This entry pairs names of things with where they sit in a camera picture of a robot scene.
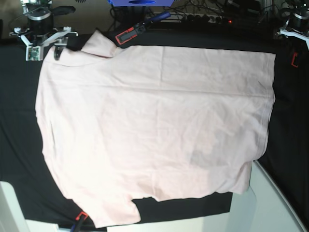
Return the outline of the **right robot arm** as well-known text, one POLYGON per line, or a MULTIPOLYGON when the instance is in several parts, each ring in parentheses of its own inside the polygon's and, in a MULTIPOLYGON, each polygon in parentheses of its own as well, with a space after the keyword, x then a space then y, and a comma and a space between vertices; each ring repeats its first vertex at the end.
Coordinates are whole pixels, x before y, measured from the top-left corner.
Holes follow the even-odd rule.
POLYGON ((18 37, 26 46, 26 61, 42 61, 44 49, 54 45, 54 59, 59 60, 62 51, 68 44, 69 35, 78 36, 71 27, 56 28, 54 17, 72 14, 74 6, 52 7, 51 0, 22 0, 23 14, 8 23, 9 35, 18 37), (12 28, 12 23, 22 17, 27 18, 27 27, 12 28))

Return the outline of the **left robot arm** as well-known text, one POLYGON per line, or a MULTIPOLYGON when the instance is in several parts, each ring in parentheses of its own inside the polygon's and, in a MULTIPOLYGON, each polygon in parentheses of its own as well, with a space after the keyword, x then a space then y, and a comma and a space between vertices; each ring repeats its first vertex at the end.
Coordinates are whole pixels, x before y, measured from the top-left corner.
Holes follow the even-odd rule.
POLYGON ((283 26, 278 29, 277 35, 299 39, 309 50, 309 1, 287 0, 286 2, 289 7, 278 10, 278 18, 283 22, 283 26))

